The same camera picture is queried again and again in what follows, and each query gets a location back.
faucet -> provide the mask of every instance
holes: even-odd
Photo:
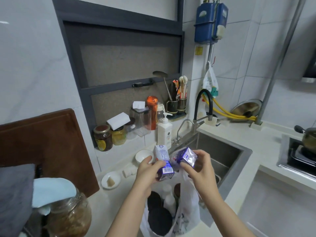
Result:
[[[197,116],[198,116],[198,103],[200,101],[200,98],[202,96],[202,94],[205,93],[207,95],[207,98],[209,100],[209,114],[207,116],[204,116],[200,119],[197,120]],[[192,128],[191,128],[191,132],[192,133],[196,133],[196,130],[197,128],[199,128],[203,123],[204,121],[201,121],[198,123],[198,121],[200,120],[203,120],[205,118],[208,118],[209,121],[212,120],[213,118],[213,96],[211,95],[210,91],[207,90],[207,89],[202,89],[200,90],[200,92],[198,93],[197,95],[197,100],[195,102],[195,110],[194,110],[194,118],[193,118],[193,125],[192,125]]]
[[[200,98],[201,98],[201,96],[202,96],[203,93],[206,93],[206,95],[207,95],[207,97],[208,97],[208,100],[209,100],[209,114],[208,114],[207,116],[205,116],[205,117],[200,118],[200,119],[197,120],[197,115],[198,115],[198,112],[197,112],[197,111],[198,111],[198,103],[199,103]],[[185,119],[185,120],[182,122],[181,126],[180,126],[179,129],[178,129],[177,137],[173,140],[173,143],[174,143],[175,145],[180,145],[180,139],[182,138],[182,136],[179,135],[179,131],[180,131],[181,127],[183,126],[183,124],[184,124],[186,121],[189,121],[189,122],[192,123],[191,132],[192,132],[193,134],[195,134],[197,128],[199,128],[202,124],[205,123],[204,121],[201,121],[201,122],[199,122],[199,123],[197,123],[197,122],[198,122],[199,120],[203,120],[203,119],[205,119],[205,118],[207,118],[207,117],[208,117],[208,120],[209,120],[209,121],[211,121],[212,118],[213,118],[213,97],[212,97],[211,93],[210,93],[207,89],[202,89],[202,90],[199,92],[199,94],[197,95],[197,100],[196,100],[196,103],[195,103],[194,119],[193,119],[193,121],[190,120],[190,119]]]

brown cutting board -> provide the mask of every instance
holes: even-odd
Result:
[[[87,197],[99,190],[72,109],[0,125],[0,166],[42,164],[42,177],[70,180]]]

yellow hose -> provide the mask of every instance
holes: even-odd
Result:
[[[206,96],[204,94],[202,94],[202,97],[203,97],[203,100],[209,105],[209,101],[207,100]],[[217,110],[216,108],[213,107],[213,110],[222,115],[222,116],[225,116],[227,118],[231,118],[231,119],[237,119],[237,120],[252,120],[252,121],[255,121],[257,118],[255,116],[251,116],[249,118],[247,118],[246,116],[240,116],[240,115],[235,115],[235,114],[232,114],[228,111],[226,111],[223,107],[221,107],[218,102],[213,98],[213,102],[215,102],[215,104],[224,112],[221,112],[219,110]]]

kitchen sink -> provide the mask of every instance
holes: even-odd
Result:
[[[203,130],[195,134],[188,133],[181,139],[181,144],[178,146],[172,144],[169,154],[183,147],[189,147],[192,150],[201,149],[210,154],[215,174],[221,179],[217,187],[224,200],[252,154],[252,150],[246,147]],[[213,219],[203,204],[200,205],[200,216],[201,220],[210,227]]]

gray window frame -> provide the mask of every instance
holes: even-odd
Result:
[[[80,0],[53,0],[53,4],[55,7],[57,19],[65,42],[70,65],[74,74],[83,111],[85,113],[91,135],[93,135],[93,128],[96,126],[91,95],[130,88],[132,87],[133,83],[148,83],[150,82],[150,79],[152,79],[154,82],[160,82],[162,81],[162,79],[157,77],[148,77],[145,79],[137,79],[114,84],[105,84],[96,87],[82,88],[80,83],[86,82],[87,80],[82,78],[81,75],[78,75],[77,66],[73,61],[71,48],[67,39],[64,22],[75,22],[100,26],[118,27],[130,30],[180,36],[181,49],[179,73],[170,75],[168,79],[176,79],[181,76],[184,49],[184,32],[182,30],[184,0],[178,0],[177,21],[153,17],[131,11],[125,11],[113,7],[107,7],[104,5],[94,4]]]

